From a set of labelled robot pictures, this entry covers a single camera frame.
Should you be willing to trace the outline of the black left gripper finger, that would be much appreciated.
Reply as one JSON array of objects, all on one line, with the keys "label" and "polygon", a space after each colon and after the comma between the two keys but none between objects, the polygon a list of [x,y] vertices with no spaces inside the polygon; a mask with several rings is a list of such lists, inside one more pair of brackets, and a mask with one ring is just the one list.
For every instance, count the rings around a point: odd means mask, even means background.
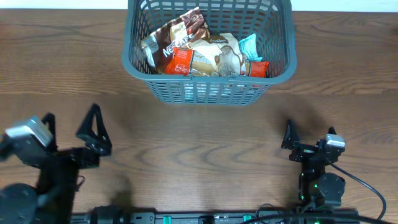
[{"label": "black left gripper finger", "polygon": [[76,137],[100,156],[110,156],[112,143],[103,123],[101,108],[93,103],[76,132]]},{"label": "black left gripper finger", "polygon": [[57,152],[58,146],[57,146],[56,129],[55,129],[55,115],[52,113],[47,113],[42,118],[42,122],[52,134],[52,140],[50,144],[47,146],[47,149],[49,152]]}]

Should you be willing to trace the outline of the teal snack packet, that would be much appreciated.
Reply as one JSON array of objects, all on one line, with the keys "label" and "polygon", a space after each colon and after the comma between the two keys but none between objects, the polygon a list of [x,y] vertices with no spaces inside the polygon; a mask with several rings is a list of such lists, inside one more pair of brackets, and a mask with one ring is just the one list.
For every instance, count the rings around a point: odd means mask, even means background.
[{"label": "teal snack packet", "polygon": [[251,34],[245,39],[240,40],[238,45],[241,53],[244,54],[248,60],[261,62],[262,57],[257,53],[256,37],[256,34]]}]

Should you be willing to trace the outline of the brown Nescafe Gold pouch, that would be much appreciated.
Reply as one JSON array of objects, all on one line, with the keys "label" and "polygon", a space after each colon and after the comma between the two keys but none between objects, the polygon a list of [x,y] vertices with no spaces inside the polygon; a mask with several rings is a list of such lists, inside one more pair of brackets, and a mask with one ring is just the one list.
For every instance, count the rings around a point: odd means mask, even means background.
[{"label": "brown Nescafe Gold pouch", "polygon": [[196,40],[210,35],[199,7],[172,19],[141,41],[150,68],[163,73],[173,58],[174,49],[188,49]]}]

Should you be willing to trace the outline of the beige brown snack bag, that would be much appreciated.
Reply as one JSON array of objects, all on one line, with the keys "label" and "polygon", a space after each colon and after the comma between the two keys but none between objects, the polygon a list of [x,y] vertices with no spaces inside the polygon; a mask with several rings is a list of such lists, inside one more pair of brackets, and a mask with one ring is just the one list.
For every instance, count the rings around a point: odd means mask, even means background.
[{"label": "beige brown snack bag", "polygon": [[188,46],[192,57],[188,75],[207,77],[239,76],[244,59],[238,40],[231,33],[211,34]]}]

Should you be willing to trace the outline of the orange pasta package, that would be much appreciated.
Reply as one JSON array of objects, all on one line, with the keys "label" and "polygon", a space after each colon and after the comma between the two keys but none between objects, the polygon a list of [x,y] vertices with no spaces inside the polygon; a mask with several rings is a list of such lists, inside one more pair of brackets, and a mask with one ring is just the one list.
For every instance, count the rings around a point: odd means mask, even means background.
[{"label": "orange pasta package", "polygon": [[[192,76],[188,75],[188,63],[191,57],[192,50],[175,49],[174,56],[165,69],[166,74]],[[264,78],[268,66],[268,62],[255,62],[244,59],[239,76]]]}]

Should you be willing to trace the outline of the white tissue multipack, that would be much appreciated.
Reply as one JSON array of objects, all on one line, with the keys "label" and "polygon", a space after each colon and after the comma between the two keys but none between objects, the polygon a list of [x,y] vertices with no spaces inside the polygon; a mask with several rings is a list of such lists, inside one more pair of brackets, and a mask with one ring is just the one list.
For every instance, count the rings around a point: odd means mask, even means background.
[{"label": "white tissue multipack", "polygon": [[222,83],[185,83],[183,85],[186,100],[206,98],[228,98],[235,92],[246,90],[246,85],[232,85]]}]

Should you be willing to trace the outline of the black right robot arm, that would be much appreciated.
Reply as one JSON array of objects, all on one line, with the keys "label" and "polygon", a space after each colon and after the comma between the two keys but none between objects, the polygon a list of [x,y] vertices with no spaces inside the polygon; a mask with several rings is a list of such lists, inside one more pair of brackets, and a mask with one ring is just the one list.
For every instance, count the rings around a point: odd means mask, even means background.
[{"label": "black right robot arm", "polygon": [[289,159],[301,163],[298,184],[299,199],[311,209],[337,208],[345,191],[344,178],[326,171],[345,152],[344,139],[330,127],[323,139],[314,145],[300,142],[293,121],[287,127],[281,144],[282,149],[291,151]]}]

